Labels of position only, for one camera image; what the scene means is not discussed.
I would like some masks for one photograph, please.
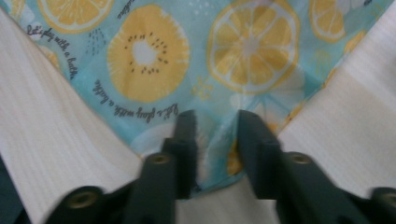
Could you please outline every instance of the wood grain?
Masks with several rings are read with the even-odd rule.
[[[287,151],[312,155],[342,188],[396,188],[396,4],[281,133]],[[41,223],[70,189],[113,190],[140,160],[78,97],[0,10],[0,152],[27,212]],[[246,179],[179,203],[178,223],[277,223]]]

